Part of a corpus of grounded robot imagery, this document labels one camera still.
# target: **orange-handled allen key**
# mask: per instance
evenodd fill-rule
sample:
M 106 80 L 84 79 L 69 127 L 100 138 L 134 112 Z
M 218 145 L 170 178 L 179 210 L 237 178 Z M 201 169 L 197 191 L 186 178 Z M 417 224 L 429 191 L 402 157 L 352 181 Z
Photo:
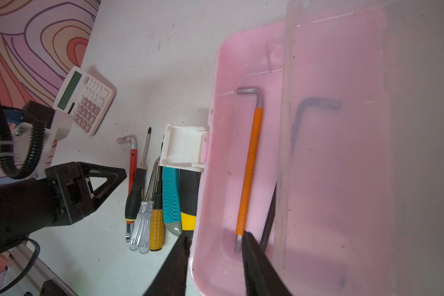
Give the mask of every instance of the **orange-handled allen key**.
M 240 253 L 242 247 L 242 236 L 247 222 L 249 210 L 250 192 L 253 181 L 253 170 L 255 168 L 255 158 L 257 157 L 258 138 L 260 136 L 261 120 L 263 118 L 263 93 L 256 87 L 242 87 L 237 89 L 240 94 L 255 94 L 257 96 L 257 106 L 253 114 L 252 132 L 250 135 L 249 154 L 243 178 L 242 196 L 240 199 L 239 217 L 237 220 L 237 239 L 235 241 L 235 253 Z

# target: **clear screwdriver handle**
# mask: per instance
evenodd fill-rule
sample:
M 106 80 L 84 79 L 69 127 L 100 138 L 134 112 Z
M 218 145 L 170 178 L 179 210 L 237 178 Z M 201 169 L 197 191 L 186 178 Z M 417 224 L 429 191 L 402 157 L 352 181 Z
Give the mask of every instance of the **clear screwdriver handle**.
M 133 223 L 133 232 L 130 237 L 130 250 L 136 251 L 142 245 L 142 238 L 144 237 L 145 227 L 148 228 L 148 244 L 149 244 L 149 222 L 151 220 L 151 212 L 153 210 L 152 202 L 144 202 L 140 204 L 140 210 Z
M 142 238 L 140 243 L 140 253 L 146 254 L 149 252 L 149 226 L 151 222 L 151 213 L 153 211 L 153 202 L 145 202 L 146 207 L 142 214 Z

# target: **white plastic latch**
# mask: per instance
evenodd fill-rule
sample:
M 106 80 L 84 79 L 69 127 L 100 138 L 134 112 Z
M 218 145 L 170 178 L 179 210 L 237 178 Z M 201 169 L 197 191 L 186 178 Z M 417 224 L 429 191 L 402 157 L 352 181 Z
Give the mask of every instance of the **white plastic latch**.
M 208 135 L 205 127 L 167 124 L 160 166 L 201 172 L 206 162 Z

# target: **plastic storage box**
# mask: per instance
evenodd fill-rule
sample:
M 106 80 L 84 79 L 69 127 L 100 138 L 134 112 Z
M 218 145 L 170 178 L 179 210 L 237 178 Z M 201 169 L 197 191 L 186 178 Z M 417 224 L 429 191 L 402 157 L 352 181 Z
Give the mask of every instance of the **plastic storage box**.
M 276 270 L 294 295 L 444 295 L 444 0 L 285 23 Z M 342 106 L 296 120 L 307 98 Z
M 260 239 L 277 183 L 267 254 L 291 293 L 444 295 L 444 0 L 287 11 L 217 57 L 196 289 L 245 293 L 233 247 L 255 98 L 236 89 L 256 86 L 266 104 L 246 230 Z

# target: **black cable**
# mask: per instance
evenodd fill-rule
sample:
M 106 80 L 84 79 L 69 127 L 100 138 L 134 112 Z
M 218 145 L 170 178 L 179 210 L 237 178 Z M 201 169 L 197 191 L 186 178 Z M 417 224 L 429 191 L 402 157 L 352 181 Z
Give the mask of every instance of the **black cable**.
M 17 168 L 13 156 L 0 156 L 0 167 L 7 177 L 12 179 L 24 179 L 36 169 L 44 146 L 44 123 L 34 121 L 32 124 L 30 146 L 21 168 Z M 12 133 L 0 103 L 0 141 L 12 141 Z M 13 153 L 13 145 L 1 144 L 0 153 Z
M 27 241 L 32 243 L 35 246 L 35 251 L 33 251 L 33 255 L 31 255 L 31 258 L 26 265 L 26 267 L 23 269 L 23 271 L 17 276 L 16 279 L 14 279 L 11 283 L 6 285 L 3 289 L 0 290 L 0 294 L 8 291 L 11 287 L 16 285 L 26 274 L 30 271 L 31 267 L 33 267 L 33 264 L 36 262 L 36 259 L 38 258 L 38 254 L 40 253 L 40 245 L 35 240 L 32 240 L 31 238 L 27 238 Z

